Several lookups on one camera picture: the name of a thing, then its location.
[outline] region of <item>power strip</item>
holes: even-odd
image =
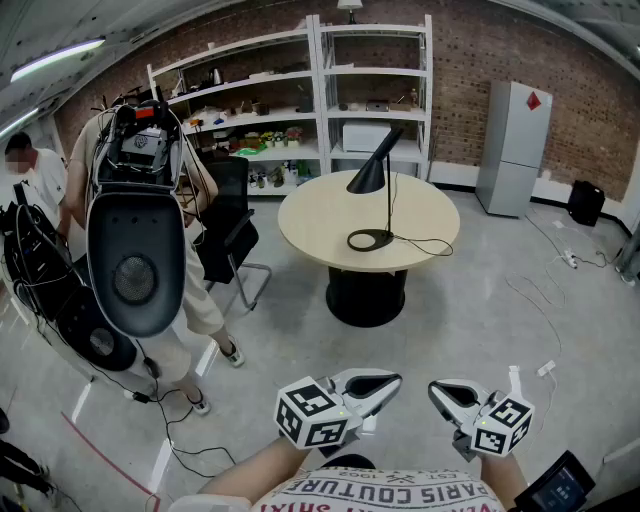
[[[551,370],[553,370],[555,367],[556,367],[556,363],[554,363],[552,359],[544,366],[541,366],[540,368],[538,368],[538,372],[537,372],[538,376],[544,377],[547,373],[551,372]]]
[[[576,256],[575,254],[573,254],[573,251],[571,249],[565,249],[564,257],[562,259],[566,261],[567,265],[569,265],[571,268],[573,269],[578,268],[578,262],[576,261]]]

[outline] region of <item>white shirt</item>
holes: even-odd
[[[320,468],[301,472],[255,505],[245,498],[197,494],[169,512],[503,512],[493,490],[462,471]]]
[[[34,148],[38,152],[38,159],[34,169],[30,169],[26,175],[29,185],[33,187],[40,199],[47,207],[58,216],[57,226],[60,222],[58,205],[64,199],[67,189],[67,170],[57,153],[46,148]]]

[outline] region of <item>black speaker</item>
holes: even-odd
[[[106,192],[91,204],[91,281],[100,309],[122,334],[150,338],[176,318],[186,274],[182,223],[169,192]]]
[[[567,210],[578,224],[595,226],[604,205],[604,192],[588,181],[576,181]]]
[[[120,372],[131,367],[136,347],[104,317],[91,288],[80,287],[58,315],[58,332],[65,342],[92,364]]]

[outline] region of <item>ceiling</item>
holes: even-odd
[[[55,108],[94,76],[165,30],[244,0],[0,0],[0,128],[20,115]],[[640,79],[640,0],[490,0],[538,16],[605,48]],[[99,36],[96,50],[10,83],[33,59]]]
[[[536,0],[599,35],[638,63],[640,0]]]
[[[162,31],[239,1],[0,0],[0,128],[35,106],[42,108],[40,116],[46,115],[65,96]],[[99,48],[11,83],[16,68],[100,36],[106,41]]]

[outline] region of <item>black office chair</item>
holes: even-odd
[[[235,279],[242,302],[247,309],[253,310],[271,279],[271,269],[266,265],[244,261],[259,239],[256,228],[249,220],[254,214],[247,200],[249,161],[233,156],[213,159],[204,155],[201,161],[218,185],[218,197],[202,213],[202,224],[206,228],[204,240],[200,235],[195,241],[198,257],[204,267],[204,278],[212,283],[225,284]],[[252,302],[247,300],[242,288],[239,267],[268,273]]]

